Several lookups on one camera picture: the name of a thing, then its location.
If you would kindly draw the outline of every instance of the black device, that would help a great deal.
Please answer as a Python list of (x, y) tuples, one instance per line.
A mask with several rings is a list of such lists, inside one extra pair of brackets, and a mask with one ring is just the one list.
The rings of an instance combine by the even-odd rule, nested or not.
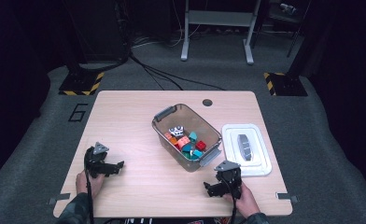
[(87, 149), (84, 165), (93, 178), (96, 178), (98, 174), (104, 174), (105, 176), (117, 175), (124, 166), (124, 161), (117, 164), (105, 163), (107, 151), (108, 148), (98, 142), (95, 147)]
[(216, 179), (219, 181), (216, 185), (210, 185), (204, 182), (204, 186), (210, 197), (223, 196), (230, 193), (234, 199), (241, 198), (241, 168), (238, 163), (224, 161), (215, 168), (218, 171)]

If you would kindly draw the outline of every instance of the gray carpet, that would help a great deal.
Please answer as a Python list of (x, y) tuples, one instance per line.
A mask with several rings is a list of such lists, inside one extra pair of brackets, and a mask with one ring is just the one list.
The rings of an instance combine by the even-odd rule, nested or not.
[[(170, 48), (151, 44), (134, 48), (147, 65), (173, 75), (220, 86), (228, 91), (254, 91), (270, 135), (288, 192), (299, 202), (287, 217), (269, 217), (271, 223), (366, 223), (366, 183), (346, 160), (331, 135), (316, 91), (306, 77), (307, 97), (271, 96), (264, 72), (287, 72), (300, 43), (286, 57), (290, 40), (263, 34), (253, 49), (255, 64), (247, 65), (239, 35), (203, 36), (191, 40), (189, 59), (180, 61), (181, 43)], [(104, 64), (91, 64), (99, 67)], [(26, 135), (0, 171), (0, 223), (53, 223), (50, 197), (59, 194), (78, 142), (91, 113), (93, 96), (58, 94), (65, 67), (49, 72), (51, 88)], [(184, 90), (214, 88), (175, 79)], [(160, 80), (166, 90), (178, 90)], [(97, 91), (158, 91), (160, 87), (129, 60), (105, 72)], [(77, 104), (86, 113), (81, 122), (69, 122)]]

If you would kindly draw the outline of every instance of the round hole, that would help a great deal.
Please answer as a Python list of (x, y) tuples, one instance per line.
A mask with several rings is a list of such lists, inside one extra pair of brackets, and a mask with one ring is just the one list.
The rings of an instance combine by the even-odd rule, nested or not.
[(213, 102), (209, 99), (204, 99), (203, 100), (203, 105), (205, 106), (211, 106), (213, 104)]

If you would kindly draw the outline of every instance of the yellow black tape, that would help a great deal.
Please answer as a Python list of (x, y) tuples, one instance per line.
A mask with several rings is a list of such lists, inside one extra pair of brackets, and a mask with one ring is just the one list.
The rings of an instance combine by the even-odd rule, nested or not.
[(283, 73), (264, 73), (265, 82), (267, 83), (268, 91), (271, 95), (276, 95), (275, 87), (273, 82), (271, 81), (271, 75), (284, 76)]
[(96, 90), (99, 88), (99, 85), (101, 84), (101, 80), (102, 77), (104, 77), (104, 74), (105, 73), (101, 73), (98, 75), (90, 91), (60, 91), (59, 93), (61, 95), (94, 95), (96, 93)]

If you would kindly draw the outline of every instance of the plastic bin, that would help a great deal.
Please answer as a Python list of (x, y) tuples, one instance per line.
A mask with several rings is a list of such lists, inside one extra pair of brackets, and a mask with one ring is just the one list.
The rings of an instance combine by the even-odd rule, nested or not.
[[(183, 126), (185, 135), (195, 132), (198, 140), (206, 144), (201, 157), (189, 160), (165, 137), (164, 134), (176, 126)], [(218, 149), (221, 144), (221, 134), (187, 105), (177, 104), (167, 107), (154, 116), (152, 127), (158, 133), (161, 145), (188, 172), (194, 172), (206, 166), (221, 152)]]

